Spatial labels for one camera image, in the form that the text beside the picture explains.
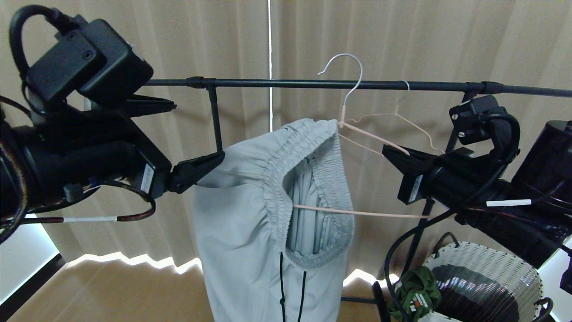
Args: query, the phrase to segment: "basket handle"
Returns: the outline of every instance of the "basket handle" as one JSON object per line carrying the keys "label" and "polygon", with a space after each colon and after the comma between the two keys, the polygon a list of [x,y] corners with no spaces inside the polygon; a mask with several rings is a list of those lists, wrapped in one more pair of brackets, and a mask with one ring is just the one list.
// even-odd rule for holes
{"label": "basket handle", "polygon": [[455,248],[461,247],[461,245],[459,244],[459,241],[457,241],[457,238],[455,237],[455,235],[453,235],[452,232],[448,231],[441,236],[441,238],[437,242],[437,245],[435,245],[435,248],[433,248],[433,254],[435,255],[435,258],[439,257],[439,249],[441,248],[441,246],[443,245],[443,241],[447,237],[451,237],[453,239],[453,241],[455,242]]}
{"label": "basket handle", "polygon": [[550,315],[550,311],[552,311],[552,307],[554,307],[554,302],[551,298],[545,297],[536,301],[534,305],[540,305],[540,313],[538,314],[538,317],[533,320],[533,322],[540,322],[544,321],[544,319]]}

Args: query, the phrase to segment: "laundry basket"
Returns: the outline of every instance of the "laundry basket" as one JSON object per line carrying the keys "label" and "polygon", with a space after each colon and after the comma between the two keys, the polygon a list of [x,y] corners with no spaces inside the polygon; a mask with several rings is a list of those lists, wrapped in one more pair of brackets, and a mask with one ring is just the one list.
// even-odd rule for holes
{"label": "laundry basket", "polygon": [[[440,248],[448,236],[455,242]],[[435,275],[442,302],[422,322],[528,322],[550,313],[551,300],[542,297],[538,271],[514,255],[458,242],[447,233],[424,266]]]}

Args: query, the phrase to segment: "white woven basket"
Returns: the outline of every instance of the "white woven basket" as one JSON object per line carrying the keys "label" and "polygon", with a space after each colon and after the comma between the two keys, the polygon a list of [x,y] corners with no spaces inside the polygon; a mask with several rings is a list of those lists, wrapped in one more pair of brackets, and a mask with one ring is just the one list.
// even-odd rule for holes
{"label": "white woven basket", "polygon": [[[542,281],[538,271],[522,259],[470,242],[459,242],[458,247],[455,243],[451,243],[439,249],[438,254],[438,256],[432,254],[424,266],[434,270],[440,266],[452,265],[479,273],[498,283],[505,292],[512,295],[518,304],[520,321],[532,321],[538,316],[539,306],[534,303],[543,297]],[[447,287],[453,289],[458,287],[461,291],[462,288],[469,287],[465,281],[461,281],[457,276],[452,276],[452,282],[439,281],[438,279],[440,286],[444,286],[444,282],[449,282]],[[472,294],[468,294],[470,300],[481,304],[480,301],[487,297],[487,290],[472,292]],[[420,319],[420,321],[441,322],[457,320],[432,312]]]}

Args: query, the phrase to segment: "clothes hanger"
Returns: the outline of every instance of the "clothes hanger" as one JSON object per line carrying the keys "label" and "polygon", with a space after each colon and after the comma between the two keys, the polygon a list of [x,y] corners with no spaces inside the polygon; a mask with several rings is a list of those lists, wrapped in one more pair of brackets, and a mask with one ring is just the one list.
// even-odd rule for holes
{"label": "clothes hanger", "polygon": [[[367,131],[364,131],[364,130],[362,130],[362,129],[360,129],[360,128],[357,128],[357,127],[355,127],[355,126],[353,126],[353,125],[351,125],[351,124],[347,124],[347,123],[345,122],[345,106],[346,106],[346,102],[347,102],[347,100],[348,100],[348,97],[349,97],[349,95],[359,86],[359,84],[362,82],[362,76],[363,76],[363,65],[362,65],[362,62],[361,62],[356,56],[354,56],[353,54],[349,54],[349,53],[337,54],[337,55],[333,56],[333,57],[328,61],[328,63],[327,63],[326,66],[324,67],[324,70],[322,70],[321,72],[319,72],[318,75],[321,75],[321,74],[325,73],[325,71],[328,69],[330,63],[331,63],[334,59],[336,59],[336,58],[338,58],[338,57],[340,57],[340,56],[348,56],[348,57],[353,58],[355,61],[357,61],[357,63],[359,64],[360,72],[359,72],[359,79],[357,80],[356,85],[355,85],[352,89],[350,89],[349,92],[345,95],[344,105],[341,106],[341,117],[340,117],[340,120],[339,120],[338,123],[337,123],[337,126],[338,126],[339,128],[346,127],[346,128],[348,128],[348,129],[350,129],[350,130],[352,130],[352,131],[355,131],[355,132],[358,132],[358,133],[360,133],[360,134],[362,134],[362,135],[369,136],[370,138],[373,138],[373,139],[375,139],[375,140],[381,141],[381,142],[387,144],[388,146],[394,147],[394,148],[396,148],[397,150],[399,150],[399,151],[401,151],[401,152],[403,152],[403,153],[405,153],[405,154],[407,154],[407,155],[410,155],[410,153],[409,153],[407,150],[405,150],[404,148],[400,147],[399,145],[397,145],[397,144],[395,144],[395,143],[393,143],[393,142],[389,142],[389,141],[386,140],[386,139],[380,138],[379,136],[376,136],[376,135],[374,135],[374,134],[371,134],[371,133],[369,133],[369,132],[367,132]],[[372,150],[372,149],[370,149],[370,148],[367,148],[367,147],[365,147],[365,146],[363,146],[363,145],[361,145],[361,144],[359,144],[359,143],[357,143],[357,142],[354,142],[353,140],[350,140],[350,139],[348,139],[348,138],[345,137],[345,136],[342,136],[342,137],[343,137],[344,139],[346,139],[346,140],[348,140],[348,141],[354,143],[354,144],[357,144],[357,145],[363,147],[363,148],[366,148],[366,149],[368,149],[368,150],[370,150],[370,151],[373,151],[373,152],[375,152],[375,153],[377,153],[377,154],[381,154],[381,153],[379,153],[379,152],[377,152],[377,151],[374,151],[374,150]]]}
{"label": "clothes hanger", "polygon": [[[338,57],[340,57],[340,56],[350,56],[350,57],[352,57],[353,59],[355,59],[355,60],[357,61],[357,63],[359,64],[359,67],[360,67],[360,75],[359,75],[359,79],[358,79],[356,85],[346,94],[346,96],[345,96],[345,98],[344,98],[344,105],[342,105],[342,108],[341,108],[340,121],[338,121],[338,123],[337,123],[338,126],[339,126],[340,128],[343,128],[343,127],[345,126],[345,127],[349,128],[349,129],[351,129],[351,130],[354,130],[354,131],[356,131],[356,132],[358,132],[358,133],[361,133],[361,134],[363,134],[363,135],[366,135],[366,136],[369,136],[369,137],[374,138],[374,139],[376,139],[376,140],[379,140],[379,141],[381,141],[381,142],[383,142],[383,143],[385,143],[385,144],[388,144],[389,146],[395,147],[395,148],[398,149],[399,151],[401,151],[401,152],[403,152],[403,153],[409,155],[409,152],[408,152],[407,150],[405,150],[404,148],[398,146],[397,144],[392,143],[392,142],[389,142],[388,140],[383,139],[383,138],[380,138],[380,137],[378,137],[378,136],[375,136],[375,135],[373,135],[373,134],[371,134],[371,133],[369,133],[369,132],[366,132],[366,131],[364,131],[364,130],[362,130],[362,129],[360,129],[360,128],[354,127],[354,126],[352,126],[351,124],[347,124],[347,123],[344,121],[344,118],[345,118],[345,106],[346,106],[346,102],[347,102],[347,100],[348,100],[348,96],[359,86],[360,82],[362,81],[362,76],[363,76],[363,65],[362,65],[362,62],[361,62],[356,56],[354,56],[353,54],[349,54],[349,53],[337,54],[337,55],[333,56],[333,57],[328,61],[328,64],[326,64],[324,70],[322,70],[320,73],[318,73],[318,75],[323,74],[323,73],[326,71],[326,69],[328,69],[328,66],[330,65],[330,63],[331,63],[334,59],[336,59],[336,58],[338,58]],[[367,149],[367,150],[370,150],[370,151],[372,151],[372,152],[374,152],[374,153],[377,153],[377,154],[379,154],[379,155],[383,155],[383,154],[381,154],[381,153],[379,153],[379,152],[377,152],[377,151],[375,151],[375,150],[373,150],[373,149],[370,149],[370,148],[368,148],[368,147],[366,147],[366,146],[363,146],[363,145],[361,145],[361,144],[359,144],[359,143],[357,143],[357,142],[355,142],[355,141],[353,141],[353,140],[350,140],[350,139],[346,138],[345,136],[342,136],[342,135],[339,135],[339,136],[342,137],[342,138],[344,138],[344,139],[346,139],[346,140],[348,140],[348,141],[350,141],[350,142],[352,142],[352,143],[355,143],[355,144],[357,144],[357,145],[359,145],[359,146],[361,146],[361,147],[363,147],[363,148],[365,148],[365,149]],[[365,212],[365,211],[339,210],[339,209],[322,208],[322,207],[312,207],[312,206],[304,206],[304,205],[292,205],[292,207],[293,207],[293,208],[298,208],[298,209],[324,211],[324,212],[327,212],[327,213],[351,214],[351,215],[366,215],[366,216],[375,216],[375,217],[393,217],[393,218],[433,218],[433,217],[435,217],[435,216],[422,216],[422,215],[368,213],[368,212]]]}
{"label": "clothes hanger", "polygon": [[409,121],[408,119],[406,119],[405,117],[401,116],[401,114],[398,113],[399,110],[399,104],[401,103],[401,101],[403,101],[405,98],[407,98],[407,96],[409,95],[409,92],[411,91],[411,87],[409,86],[409,83],[407,81],[402,81],[407,85],[407,92],[405,93],[405,95],[403,95],[403,97],[397,102],[397,106],[395,107],[395,112],[393,113],[378,113],[378,114],[367,114],[367,115],[363,115],[362,117],[360,117],[357,121],[355,119],[345,119],[344,121],[353,121],[356,123],[359,123],[364,117],[371,117],[371,116],[385,116],[385,115],[395,115],[399,118],[401,118],[402,120],[406,121],[407,123],[409,123],[410,125],[412,125],[413,127],[415,127],[416,129],[418,129],[419,131],[421,131],[422,133],[424,133],[428,138],[429,138],[429,145],[431,146],[431,148],[433,150],[439,151],[441,153],[445,153],[445,151],[441,150],[440,148],[436,148],[435,146],[433,146],[433,138],[431,137],[431,135],[425,131],[424,129],[422,129],[420,126],[418,126],[417,124],[413,123],[412,121]]}

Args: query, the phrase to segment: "curtain fold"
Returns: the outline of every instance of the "curtain fold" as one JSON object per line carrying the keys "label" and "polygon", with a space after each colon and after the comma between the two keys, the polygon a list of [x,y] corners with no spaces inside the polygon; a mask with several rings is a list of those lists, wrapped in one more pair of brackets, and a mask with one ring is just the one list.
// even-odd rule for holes
{"label": "curtain fold", "polygon": [[[356,80],[360,58],[364,80],[498,81],[510,85],[572,88],[572,10],[570,2],[518,1],[271,1],[272,74],[274,78]],[[274,89],[275,128],[302,117],[338,118],[347,90]],[[370,113],[394,113],[405,91],[355,91],[347,103],[347,118]],[[448,109],[462,93],[410,92],[399,114],[428,131],[434,145],[445,149],[452,129]],[[546,121],[569,119],[569,99],[496,95],[499,103],[521,122],[522,152],[506,171],[518,169]],[[397,144],[429,153],[427,137],[396,116],[364,118],[357,126]],[[359,133],[341,134],[369,148],[382,145]],[[469,146],[477,155],[490,143]],[[423,202],[401,204],[396,196],[401,174],[381,156],[342,140],[344,167],[355,210],[420,214]],[[436,206],[433,214],[444,211]],[[414,219],[357,217],[349,251],[349,270],[365,270],[382,277],[387,249],[410,228]],[[446,231],[460,239],[500,249],[500,245],[452,219],[423,234],[414,265],[423,261]],[[393,261],[399,273],[408,242]]]}
{"label": "curtain fold", "polygon": [[[23,103],[19,77],[12,62],[7,30],[13,13],[37,1],[2,1],[1,92]],[[42,1],[69,15],[88,21],[108,21],[153,67],[153,78],[268,77],[267,7],[242,1],[84,0]],[[26,57],[33,63],[55,44],[56,30],[42,18],[25,26]],[[218,90],[223,145],[229,146],[268,132],[268,89]],[[215,152],[212,115],[205,90],[183,87],[143,87],[142,95],[171,99],[172,112],[134,119],[173,165]],[[69,102],[84,105],[79,95]],[[26,121],[9,111],[12,125]],[[79,205],[59,213],[72,217],[124,215],[148,207],[138,196],[102,188]],[[148,254],[154,260],[173,257],[181,265],[198,256],[194,242],[189,193],[166,193],[157,200],[151,218],[132,223],[71,223],[44,225],[65,260],[85,253],[105,255],[117,251],[127,257]]]}

